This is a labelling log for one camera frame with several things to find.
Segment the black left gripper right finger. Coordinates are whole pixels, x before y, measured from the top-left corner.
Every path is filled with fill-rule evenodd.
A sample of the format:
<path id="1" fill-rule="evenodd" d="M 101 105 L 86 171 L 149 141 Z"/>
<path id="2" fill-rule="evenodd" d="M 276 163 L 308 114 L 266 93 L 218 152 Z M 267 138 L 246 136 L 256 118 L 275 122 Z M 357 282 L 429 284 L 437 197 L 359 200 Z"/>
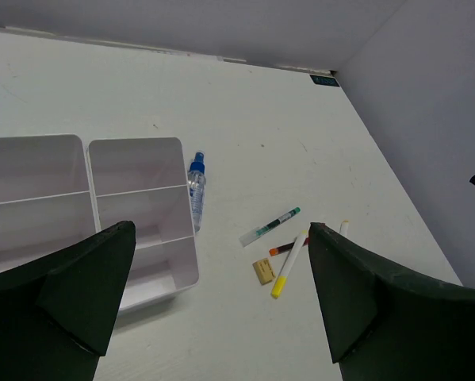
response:
<path id="1" fill-rule="evenodd" d="M 475 380 L 475 289 L 364 249 L 322 223 L 308 254 L 345 380 Z"/>

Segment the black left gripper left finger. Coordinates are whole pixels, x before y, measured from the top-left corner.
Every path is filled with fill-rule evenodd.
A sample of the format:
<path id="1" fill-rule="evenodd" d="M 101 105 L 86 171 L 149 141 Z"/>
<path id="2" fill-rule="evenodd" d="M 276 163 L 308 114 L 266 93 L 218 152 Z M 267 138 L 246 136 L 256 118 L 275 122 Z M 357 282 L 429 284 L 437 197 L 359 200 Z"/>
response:
<path id="1" fill-rule="evenodd" d="M 135 248 L 135 224 L 120 221 L 0 273 L 0 380 L 92 380 Z"/>

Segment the white marker yellow cap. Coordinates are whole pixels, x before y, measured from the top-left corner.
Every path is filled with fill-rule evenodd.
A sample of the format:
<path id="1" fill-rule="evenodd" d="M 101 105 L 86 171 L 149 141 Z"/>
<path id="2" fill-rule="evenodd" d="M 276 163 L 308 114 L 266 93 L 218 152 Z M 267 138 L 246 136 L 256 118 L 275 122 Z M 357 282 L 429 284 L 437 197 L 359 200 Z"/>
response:
<path id="1" fill-rule="evenodd" d="M 291 272 L 293 265 L 296 261 L 297 256 L 299 255 L 301 249 L 304 246 L 305 240 L 308 237 L 308 231 L 303 230 L 299 233 L 296 240 L 293 242 L 292 248 L 289 250 L 289 254 L 285 259 L 283 267 L 277 277 L 275 284 L 272 288 L 270 295 L 277 299 L 280 297 L 283 288 L 286 284 L 289 273 Z"/>

